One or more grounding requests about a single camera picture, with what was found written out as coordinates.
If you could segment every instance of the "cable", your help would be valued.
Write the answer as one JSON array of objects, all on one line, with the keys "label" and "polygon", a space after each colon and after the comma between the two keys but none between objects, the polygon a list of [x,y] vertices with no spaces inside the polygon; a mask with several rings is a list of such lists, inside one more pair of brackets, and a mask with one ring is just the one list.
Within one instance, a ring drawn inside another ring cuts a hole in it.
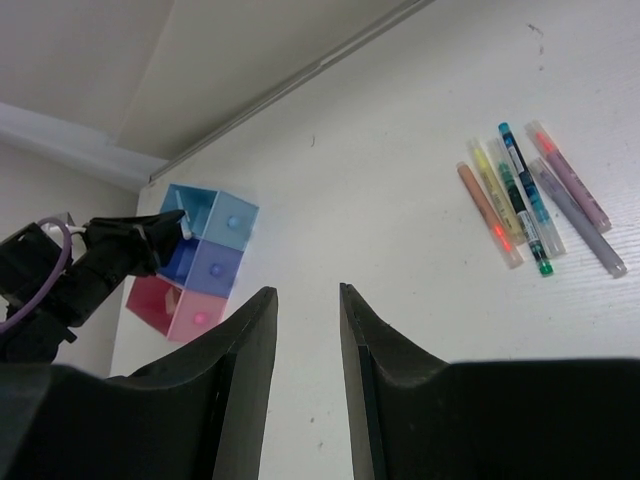
[{"label": "cable", "polygon": [[58,220],[57,218],[43,218],[37,225],[39,227],[43,227],[49,223],[54,224],[59,227],[62,231],[63,242],[62,242],[62,251],[60,252],[60,256],[58,257],[58,261],[56,262],[49,278],[42,284],[40,290],[33,296],[31,300],[25,303],[20,310],[14,313],[11,318],[8,318],[5,322],[0,323],[0,333],[3,333],[13,327],[16,323],[22,320],[24,317],[29,315],[34,308],[38,306],[38,304],[44,299],[44,297],[49,293],[53,285],[60,277],[60,274],[63,272],[65,265],[67,264],[67,260],[71,256],[71,232],[65,225],[62,220]]}]

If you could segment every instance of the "gray marker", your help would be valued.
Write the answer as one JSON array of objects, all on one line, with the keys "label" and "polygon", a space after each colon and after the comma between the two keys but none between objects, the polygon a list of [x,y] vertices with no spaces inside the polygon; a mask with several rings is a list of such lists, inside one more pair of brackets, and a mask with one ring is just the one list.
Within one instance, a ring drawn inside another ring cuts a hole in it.
[{"label": "gray marker", "polygon": [[534,160],[529,164],[529,168],[539,185],[558,205],[558,208],[562,210],[562,213],[569,219],[585,243],[589,245],[598,260],[602,262],[604,268],[614,278],[620,278],[626,274],[627,267],[625,267],[622,259],[598,232],[598,229],[591,223],[584,211],[571,198],[558,179],[542,163],[542,160],[539,158]]}]

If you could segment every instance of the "drawer knob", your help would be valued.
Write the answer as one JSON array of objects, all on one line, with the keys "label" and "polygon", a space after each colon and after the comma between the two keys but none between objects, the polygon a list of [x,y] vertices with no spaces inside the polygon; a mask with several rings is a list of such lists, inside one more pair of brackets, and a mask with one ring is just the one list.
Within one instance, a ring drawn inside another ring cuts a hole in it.
[{"label": "drawer knob", "polygon": [[196,325],[204,325],[209,320],[209,315],[206,312],[196,313],[193,316],[193,323]]},{"label": "drawer knob", "polygon": [[209,273],[212,277],[219,277],[220,275],[222,275],[223,271],[224,268],[222,268],[222,265],[220,265],[219,263],[214,263],[209,269]]},{"label": "drawer knob", "polygon": [[240,217],[236,217],[235,215],[231,215],[227,220],[227,226],[231,229],[236,229],[240,226]]}]

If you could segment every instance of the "green marker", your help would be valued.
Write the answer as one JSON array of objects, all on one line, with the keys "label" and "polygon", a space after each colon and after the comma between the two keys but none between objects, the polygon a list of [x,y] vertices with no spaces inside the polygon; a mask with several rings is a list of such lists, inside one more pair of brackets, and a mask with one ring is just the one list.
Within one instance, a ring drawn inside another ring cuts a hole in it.
[{"label": "green marker", "polygon": [[513,205],[513,209],[516,212],[516,217],[518,217],[518,221],[520,222],[520,226],[522,227],[524,236],[527,239],[527,243],[529,244],[529,248],[531,249],[533,258],[536,259],[536,263],[538,264],[540,273],[543,277],[553,275],[553,267],[551,266],[551,262],[547,257],[547,253],[544,251],[544,247],[542,246],[542,242],[540,241],[540,236],[538,235],[536,227],[533,225],[533,220],[531,220],[531,216],[527,211],[527,207],[525,206],[524,200],[520,195],[520,191],[518,190],[516,181],[513,178],[511,169],[509,168],[509,164],[507,163],[507,157],[505,157],[502,142],[498,139],[490,141],[489,152],[491,153],[494,161],[498,164],[500,177],[504,182],[504,186],[507,188],[509,200],[511,201],[511,205]]}]

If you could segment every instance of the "yellow marker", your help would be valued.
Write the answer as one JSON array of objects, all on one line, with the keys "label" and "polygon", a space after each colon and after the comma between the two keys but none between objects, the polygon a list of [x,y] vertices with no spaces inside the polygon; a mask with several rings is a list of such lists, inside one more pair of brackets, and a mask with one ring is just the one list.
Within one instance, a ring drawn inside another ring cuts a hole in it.
[{"label": "yellow marker", "polygon": [[513,212],[513,208],[511,208],[511,204],[507,200],[502,187],[500,187],[500,183],[496,178],[496,174],[493,172],[493,168],[491,168],[489,159],[485,155],[480,142],[474,138],[467,142],[467,147],[469,148],[473,162],[480,173],[480,177],[482,177],[484,186],[487,188],[487,192],[491,197],[491,202],[493,203],[496,212],[498,212],[500,220],[502,220],[502,224],[509,232],[513,243],[516,245],[522,245],[525,240],[522,228],[518,223],[516,214]]}]

